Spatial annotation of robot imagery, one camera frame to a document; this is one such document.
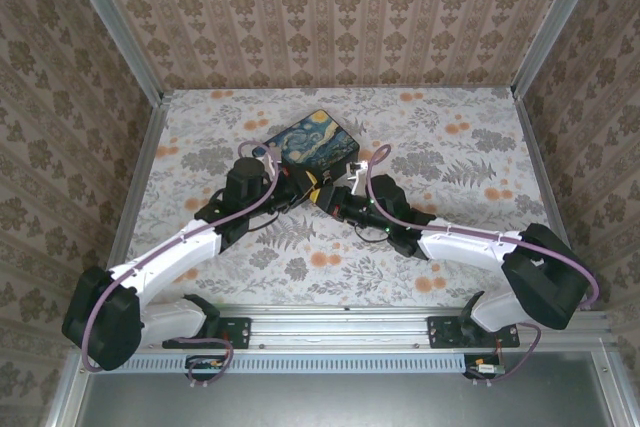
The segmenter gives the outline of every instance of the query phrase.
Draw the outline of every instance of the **gray surface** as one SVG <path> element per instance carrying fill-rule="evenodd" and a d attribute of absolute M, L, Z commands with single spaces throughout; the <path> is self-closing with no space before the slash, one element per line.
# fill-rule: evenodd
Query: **gray surface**
<path fill-rule="evenodd" d="M 237 374 L 206 389 L 181 375 L 103 375 L 86 397 L 83 427 L 612 425 L 590 354 L 536 354 L 490 388 L 446 374 Z"/>

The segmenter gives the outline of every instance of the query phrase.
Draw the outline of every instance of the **cable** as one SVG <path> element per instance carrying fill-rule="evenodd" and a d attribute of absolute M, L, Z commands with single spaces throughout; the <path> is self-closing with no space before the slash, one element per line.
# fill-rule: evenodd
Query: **cable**
<path fill-rule="evenodd" d="M 215 193 L 211 196 L 211 198 L 213 200 L 218 200 L 218 197 L 220 197 L 220 194 L 222 194 L 224 192 L 224 187 L 222 189 L 218 189 L 215 191 Z"/>
<path fill-rule="evenodd" d="M 191 381 L 191 387 L 193 387 L 194 385 L 201 385 L 203 387 L 206 387 L 209 384 L 213 384 L 214 382 L 217 382 L 218 380 L 220 380 L 220 377 L 222 377 L 224 375 L 224 373 L 227 371 L 227 369 L 231 365 L 231 362 L 233 361 L 233 352 L 234 352 L 233 344 L 231 342 L 229 342 L 228 340 L 216 339 L 214 337 L 208 337 L 208 338 L 204 338 L 204 339 L 186 339 L 184 337 L 177 337 L 177 338 L 175 338 L 173 340 L 175 340 L 176 342 L 183 343 L 183 344 L 202 344 L 202 343 L 205 343 L 205 342 L 206 343 L 210 343 L 210 344 L 222 344 L 227 348 L 227 352 L 228 352 L 227 360 L 222 365 L 222 367 L 220 367 L 220 370 L 218 371 L 218 373 L 215 374 L 209 380 L 200 381 L 200 380 L 196 380 L 196 379 L 193 378 L 193 368 L 194 368 L 194 366 L 196 364 L 199 364 L 199 363 L 203 362 L 202 359 L 194 359 L 193 360 L 193 362 L 189 365 L 189 370 L 187 372 L 187 377 Z"/>
<path fill-rule="evenodd" d="M 389 235 L 387 235 L 384 239 L 365 239 L 364 237 L 362 237 L 362 235 L 360 234 L 360 232 L 358 232 L 358 226 L 354 225 L 353 226 L 353 231 L 356 233 L 356 235 L 358 237 L 360 237 L 360 240 L 362 240 L 363 242 L 366 242 L 367 244 L 377 244 L 379 242 L 386 242 L 387 239 L 389 238 Z"/>
<path fill-rule="evenodd" d="M 531 354 L 533 354 L 533 351 L 536 349 L 536 347 L 538 346 L 538 343 L 540 342 L 540 337 L 542 337 L 542 330 L 536 324 L 530 324 L 528 322 L 522 322 L 522 323 L 520 323 L 518 325 L 521 325 L 522 327 L 528 327 L 530 329 L 534 329 L 536 331 L 536 338 L 533 340 L 533 342 L 531 342 L 531 345 L 529 346 L 529 350 L 527 350 L 527 353 L 524 354 L 524 356 L 513 367 L 513 369 L 511 369 L 506 374 L 501 375 L 500 377 L 495 377 L 495 378 L 493 378 L 491 380 L 486 379 L 482 374 L 480 374 L 478 372 L 474 372 L 473 370 L 467 369 L 467 372 L 470 372 L 471 374 L 473 374 L 476 377 L 478 377 L 479 381 L 484 381 L 487 384 L 488 383 L 492 384 L 494 382 L 500 382 L 500 381 L 503 381 L 503 380 L 507 380 L 509 377 L 511 377 L 513 374 L 515 374 L 520 369 L 520 367 L 522 367 L 524 365 L 524 363 L 527 360 L 529 360 L 529 357 L 531 357 Z"/>
<path fill-rule="evenodd" d="M 600 288 L 598 287 L 598 282 L 593 277 L 593 275 L 591 275 L 591 273 L 587 269 L 585 269 L 582 265 L 578 264 L 573 259 L 570 259 L 569 257 L 566 257 L 566 256 L 564 256 L 562 254 L 559 254 L 558 252 L 554 252 L 553 250 L 545 249 L 544 247 L 539 247 L 539 246 L 537 246 L 535 244 L 531 244 L 529 242 L 524 242 L 524 241 L 519 240 L 519 239 L 514 239 L 512 237 L 504 237 L 501 234 L 476 232 L 474 230 L 469 230 L 469 229 L 465 229 L 465 228 L 462 228 L 462 227 L 445 227 L 445 226 L 440 226 L 440 225 L 410 224 L 408 222 L 404 222 L 402 220 L 399 220 L 399 219 L 396 219 L 395 217 L 393 217 L 391 214 L 389 214 L 388 212 L 386 212 L 382 208 L 382 206 L 380 205 L 380 203 L 378 202 L 378 200 L 376 199 L 376 197 L 375 197 L 375 195 L 373 193 L 373 187 L 371 185 L 371 174 L 373 172 L 373 166 L 374 165 L 378 165 L 379 163 L 381 163 L 384 159 L 386 159 L 389 156 L 390 153 L 391 153 L 391 146 L 389 144 L 384 144 L 384 145 L 380 146 L 378 148 L 378 150 L 376 150 L 373 153 L 373 155 L 371 156 L 371 160 L 369 161 L 369 168 L 367 169 L 367 192 L 369 193 L 369 197 L 371 198 L 371 201 L 374 203 L 374 205 L 378 208 L 378 211 L 380 212 L 380 214 L 382 214 L 388 220 L 390 220 L 391 222 L 394 222 L 394 223 L 396 223 L 398 225 L 401 225 L 403 227 L 410 228 L 410 229 L 429 230 L 429 231 L 433 231 L 433 232 L 445 232 L 445 233 L 446 232 L 452 232 L 454 234 L 468 235 L 468 236 L 471 236 L 471 237 L 477 237 L 477 238 L 485 239 L 485 240 L 492 240 L 492 241 L 497 241 L 497 242 L 506 242 L 508 244 L 517 245 L 519 247 L 523 247 L 525 249 L 532 250 L 534 252 L 538 252 L 539 254 L 546 255 L 548 257 L 553 257 L 554 259 L 557 259 L 560 262 L 563 262 L 563 263 L 567 264 L 569 267 L 572 267 L 575 270 L 577 270 L 578 272 L 580 272 L 587 279 L 589 284 L 591 285 L 591 289 L 592 289 L 591 296 L 588 299 L 586 299 L 584 302 L 582 302 L 578 306 L 578 308 L 589 307 L 596 300 L 598 300 L 598 296 L 600 295 Z"/>
<path fill-rule="evenodd" d="M 100 309 L 102 308 L 102 306 L 104 305 L 106 300 L 109 298 L 109 296 L 113 293 L 113 291 L 120 284 L 122 284 L 122 282 L 124 282 L 129 277 L 131 277 L 135 273 L 136 270 L 142 269 L 149 262 L 151 262 L 152 260 L 156 259 L 160 255 L 164 254 L 168 250 L 172 249 L 176 245 L 180 244 L 184 240 L 190 239 L 191 237 L 194 237 L 194 236 L 196 236 L 198 234 L 201 234 L 201 233 L 206 232 L 208 230 L 215 229 L 219 225 L 225 224 L 227 222 L 231 222 L 232 220 L 235 220 L 235 219 L 237 219 L 239 217 L 242 217 L 242 216 L 248 214 L 249 212 L 251 212 L 252 210 L 255 210 L 258 207 L 260 207 L 263 203 L 265 203 L 271 197 L 271 195 L 273 194 L 273 191 L 276 188 L 276 184 L 278 183 L 278 174 L 279 174 L 278 163 L 275 160 L 275 156 L 273 155 L 273 152 L 271 151 L 271 149 L 269 149 L 269 147 L 267 147 L 266 145 L 264 145 L 264 144 L 262 144 L 260 142 L 255 142 L 253 140 L 247 140 L 245 142 L 242 142 L 238 146 L 238 155 L 240 157 L 242 157 L 242 148 L 247 146 L 247 145 L 258 146 L 258 147 L 264 149 L 264 151 L 266 152 L 266 155 L 269 156 L 269 160 L 271 161 L 271 165 L 273 167 L 273 171 L 275 172 L 275 176 L 274 176 L 273 182 L 269 186 L 269 189 L 267 190 L 267 192 L 260 199 L 258 199 L 254 204 L 250 205 L 246 209 L 242 209 L 242 210 L 240 210 L 240 211 L 238 211 L 238 212 L 236 212 L 234 214 L 228 215 L 227 217 L 224 217 L 222 219 L 216 220 L 215 222 L 213 222 L 211 224 L 206 224 L 206 225 L 203 225 L 201 227 L 198 227 L 197 229 L 194 229 L 191 232 L 187 232 L 186 234 L 184 234 L 184 236 L 175 238 L 174 240 L 172 240 L 168 244 L 163 245 L 158 250 L 152 252 L 147 257 L 145 257 L 142 260 L 140 260 L 140 262 L 135 264 L 133 267 L 131 267 L 129 270 L 127 270 L 120 277 L 118 277 L 117 279 L 114 279 L 114 281 L 111 282 L 111 284 L 109 284 L 109 286 L 105 289 L 105 291 L 102 293 L 102 295 L 98 298 L 98 301 L 96 302 L 96 304 L 93 306 L 93 309 L 91 310 L 91 314 L 89 314 L 89 318 L 87 319 L 87 325 L 85 326 L 84 333 L 82 335 L 82 348 L 81 348 L 81 351 L 82 351 L 82 363 L 84 364 L 84 368 L 87 371 L 89 371 L 89 372 L 101 372 L 103 370 L 100 367 L 94 367 L 93 365 L 91 365 L 91 362 L 89 360 L 89 338 L 91 337 L 91 330 L 93 329 L 93 324 L 95 323 L 96 318 L 98 317 L 98 313 L 100 312 Z"/>
<path fill-rule="evenodd" d="M 276 220 L 278 220 L 278 217 L 280 217 L 280 212 L 276 212 L 276 216 L 274 218 L 267 220 L 264 224 L 259 225 L 258 227 L 254 227 L 253 229 L 247 230 L 247 232 L 256 232 L 260 229 L 264 229 L 265 227 L 269 227 Z"/>

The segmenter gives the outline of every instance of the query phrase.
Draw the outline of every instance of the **patterned wallpaper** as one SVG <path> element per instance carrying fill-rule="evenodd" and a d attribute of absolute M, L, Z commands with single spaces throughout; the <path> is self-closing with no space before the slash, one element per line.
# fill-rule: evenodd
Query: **patterned wallpaper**
<path fill-rule="evenodd" d="M 88 0 L 0 0 L 0 425 L 38 425 L 78 274 L 105 264 L 150 106 Z"/>
<path fill-rule="evenodd" d="M 509 85 L 552 0 L 116 0 L 164 89 Z"/>
<path fill-rule="evenodd" d="M 640 385 L 640 0 L 580 0 L 525 104 Z"/>

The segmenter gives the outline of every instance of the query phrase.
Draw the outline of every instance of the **black joint housing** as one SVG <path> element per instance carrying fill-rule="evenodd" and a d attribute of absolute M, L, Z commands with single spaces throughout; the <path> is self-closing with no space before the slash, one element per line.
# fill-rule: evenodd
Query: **black joint housing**
<path fill-rule="evenodd" d="M 522 240 L 584 263 L 551 230 L 531 224 Z M 587 291 L 589 281 L 577 270 L 553 257 L 517 247 L 505 256 L 502 270 L 524 311 L 542 325 L 563 330 Z"/>
<path fill-rule="evenodd" d="M 83 272 L 62 323 L 62 333 L 78 347 L 96 302 L 113 282 L 109 272 L 92 267 Z M 104 303 L 89 337 L 89 356 L 104 370 L 124 364 L 141 340 L 140 300 L 135 289 L 119 285 Z"/>

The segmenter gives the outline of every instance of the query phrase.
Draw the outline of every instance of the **floral tablecloth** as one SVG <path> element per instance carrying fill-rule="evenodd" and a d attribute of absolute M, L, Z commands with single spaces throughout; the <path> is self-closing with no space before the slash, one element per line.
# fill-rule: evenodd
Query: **floral tablecloth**
<path fill-rule="evenodd" d="M 358 141 L 361 158 L 390 143 L 376 172 L 391 174 L 415 207 L 496 230 L 547 221 L 506 88 L 177 91 L 129 258 L 175 233 L 224 187 L 240 142 L 267 140 L 317 109 Z M 366 244 L 307 202 L 191 269 L 158 300 L 196 293 L 233 304 L 460 306 L 500 282 L 462 264 L 407 259 L 386 243 Z"/>

